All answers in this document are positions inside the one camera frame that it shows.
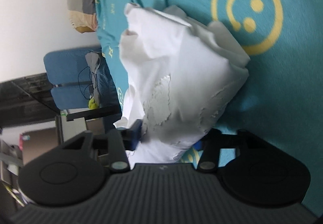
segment metal screw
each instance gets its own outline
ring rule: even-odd
[[[210,161],[205,161],[201,163],[200,168],[203,170],[211,170],[215,168],[215,164]]]
[[[126,169],[128,167],[128,164],[123,161],[117,161],[112,163],[111,167],[115,170],[122,170],[122,169]]]

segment teal bedsheet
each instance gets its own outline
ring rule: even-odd
[[[245,128],[306,164],[311,185],[304,205],[322,214],[323,0],[96,0],[97,34],[121,104],[128,78],[118,43],[127,2],[158,10],[177,5],[204,24],[224,22],[251,62],[247,83],[217,127]]]

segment crumpled white fabric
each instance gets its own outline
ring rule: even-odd
[[[205,26],[178,7],[164,12],[127,4],[120,60],[128,72],[121,120],[143,119],[135,163],[174,163],[222,115],[248,78],[250,58],[218,21]]]

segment black cable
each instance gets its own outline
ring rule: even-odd
[[[95,80],[95,87],[93,87],[94,89],[98,88],[98,81],[97,81],[97,77],[95,76],[95,73],[92,72],[92,75],[94,76],[94,80]],[[98,88],[98,93],[99,93],[99,99],[101,99],[101,94],[100,94],[100,91],[99,91],[99,88]]]
[[[82,92],[81,85],[80,85],[80,74],[81,74],[85,69],[87,69],[87,68],[89,68],[89,73],[88,73],[88,75],[89,75],[89,77],[90,77],[91,69],[90,69],[90,67],[89,67],[89,66],[86,66],[86,67],[85,67],[82,71],[80,71],[80,72],[79,72],[79,74],[78,74],[78,84],[79,84],[80,92],[81,92],[81,94],[83,95],[83,97],[84,97],[86,100],[90,100],[91,98],[87,98],[87,97],[85,96],[85,91],[86,91],[86,89],[87,89],[90,85],[93,85],[93,84],[92,84],[92,82],[91,82],[87,87],[85,87],[84,92]]]

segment yellow text print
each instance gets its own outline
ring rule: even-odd
[[[111,58],[112,58],[112,56],[113,56],[113,49],[109,46],[109,55],[111,56]]]
[[[211,0],[211,14],[213,20],[219,20],[218,19],[218,1],[219,0]],[[232,12],[233,4],[236,0],[227,0],[226,4],[226,11],[229,18],[230,23],[232,24],[232,27],[235,31],[239,31],[243,25],[243,28],[248,33],[253,33],[256,28],[256,22],[251,17],[246,17],[242,25],[240,22],[238,22]],[[264,38],[260,43],[258,44],[252,44],[252,45],[242,45],[243,49],[249,54],[249,55],[256,55],[261,54],[268,49],[270,49],[277,39],[280,36],[282,26],[283,26],[283,7],[281,5],[280,0],[273,0],[274,8],[275,8],[275,17],[274,17],[274,24],[272,26],[271,31],[269,32],[268,36]],[[250,7],[252,10],[256,13],[261,13],[265,7],[265,4],[262,2],[262,0],[250,0]]]

